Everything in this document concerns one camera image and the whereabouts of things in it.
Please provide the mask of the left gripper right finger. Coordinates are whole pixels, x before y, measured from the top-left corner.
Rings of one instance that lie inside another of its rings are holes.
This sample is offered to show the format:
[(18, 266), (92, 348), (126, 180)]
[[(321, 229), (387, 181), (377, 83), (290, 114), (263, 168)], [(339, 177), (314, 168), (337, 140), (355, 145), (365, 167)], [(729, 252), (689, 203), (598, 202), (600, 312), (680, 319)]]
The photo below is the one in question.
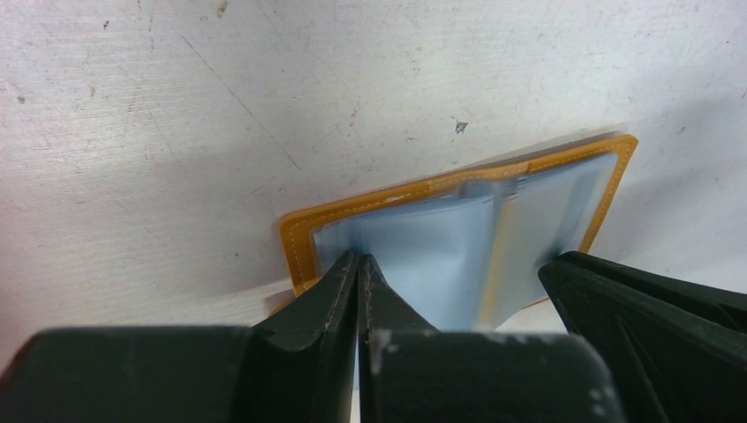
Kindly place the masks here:
[(623, 422), (602, 357), (583, 338), (437, 330), (359, 264), (359, 412), (364, 422)]

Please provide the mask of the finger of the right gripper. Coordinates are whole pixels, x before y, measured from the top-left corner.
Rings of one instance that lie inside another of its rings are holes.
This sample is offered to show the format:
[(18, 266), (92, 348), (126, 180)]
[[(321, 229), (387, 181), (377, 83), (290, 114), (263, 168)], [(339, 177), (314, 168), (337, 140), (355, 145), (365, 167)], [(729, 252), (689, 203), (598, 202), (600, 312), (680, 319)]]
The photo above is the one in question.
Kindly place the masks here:
[(631, 422), (746, 419), (746, 297), (581, 252), (538, 277), (610, 369)]

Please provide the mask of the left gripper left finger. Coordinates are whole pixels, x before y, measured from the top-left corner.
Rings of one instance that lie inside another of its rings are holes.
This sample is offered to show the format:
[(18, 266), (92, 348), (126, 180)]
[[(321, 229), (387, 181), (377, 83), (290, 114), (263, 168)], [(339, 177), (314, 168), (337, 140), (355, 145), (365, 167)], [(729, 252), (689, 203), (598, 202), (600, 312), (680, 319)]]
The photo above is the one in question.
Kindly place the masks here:
[(42, 330), (1, 377), (4, 422), (346, 422), (359, 255), (255, 326)]

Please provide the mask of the yellow leather card holder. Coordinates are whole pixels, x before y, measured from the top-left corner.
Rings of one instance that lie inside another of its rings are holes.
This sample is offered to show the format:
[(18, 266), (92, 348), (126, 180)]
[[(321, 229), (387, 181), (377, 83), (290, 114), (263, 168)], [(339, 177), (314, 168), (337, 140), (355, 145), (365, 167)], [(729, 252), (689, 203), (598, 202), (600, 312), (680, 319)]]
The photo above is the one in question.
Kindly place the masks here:
[(593, 138), (291, 212), (278, 229), (294, 291), (353, 250), (437, 329), (494, 330), (546, 299), (542, 265), (589, 250), (637, 144)]

